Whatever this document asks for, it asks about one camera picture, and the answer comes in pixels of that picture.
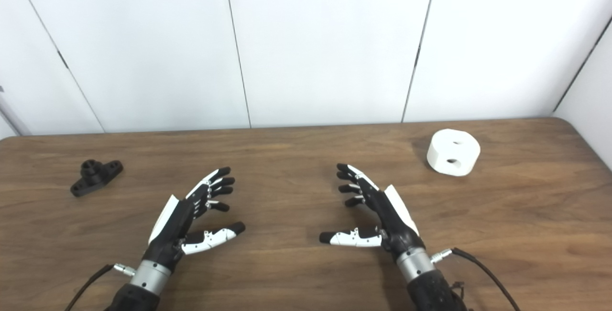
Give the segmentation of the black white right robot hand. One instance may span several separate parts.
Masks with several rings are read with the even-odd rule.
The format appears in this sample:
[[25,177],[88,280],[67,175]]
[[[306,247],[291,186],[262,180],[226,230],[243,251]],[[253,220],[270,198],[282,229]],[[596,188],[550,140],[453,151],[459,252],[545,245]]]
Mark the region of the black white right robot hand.
[[339,192],[352,194],[352,197],[345,200],[345,207],[364,205],[376,214],[380,224],[373,227],[356,227],[352,230],[324,231],[319,235],[320,243],[356,247],[380,246],[395,259],[413,249],[426,248],[407,207],[392,185],[382,190],[352,165],[339,163],[337,169],[337,177],[348,181],[348,184],[338,187]]

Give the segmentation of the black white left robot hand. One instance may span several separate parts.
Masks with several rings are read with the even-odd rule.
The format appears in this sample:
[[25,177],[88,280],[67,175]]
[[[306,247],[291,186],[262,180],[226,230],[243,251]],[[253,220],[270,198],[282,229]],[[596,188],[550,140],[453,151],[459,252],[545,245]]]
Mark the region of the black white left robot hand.
[[160,213],[142,259],[174,272],[185,255],[198,254],[234,239],[245,231],[242,222],[215,230],[190,231],[193,222],[209,210],[229,211],[215,197],[232,193],[231,167],[218,168],[200,180],[182,199],[171,195]]

